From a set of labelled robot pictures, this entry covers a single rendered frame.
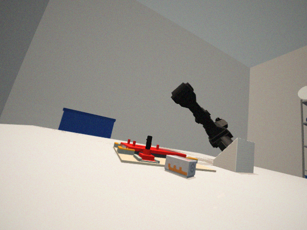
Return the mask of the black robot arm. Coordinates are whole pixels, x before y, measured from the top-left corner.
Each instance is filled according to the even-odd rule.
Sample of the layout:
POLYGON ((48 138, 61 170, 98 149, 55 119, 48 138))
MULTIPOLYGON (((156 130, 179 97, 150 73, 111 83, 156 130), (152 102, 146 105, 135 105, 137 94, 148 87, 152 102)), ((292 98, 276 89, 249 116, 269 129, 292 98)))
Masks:
POLYGON ((181 83, 174 91, 171 92, 171 98, 182 107, 188 108, 195 117, 195 122, 200 123, 206 128, 206 134, 209 136, 209 142, 212 147, 219 147, 221 151, 225 150, 233 140, 233 136, 228 131, 228 123, 224 119, 216 118, 212 121, 210 113, 196 102, 196 94, 193 87, 187 82, 181 83))

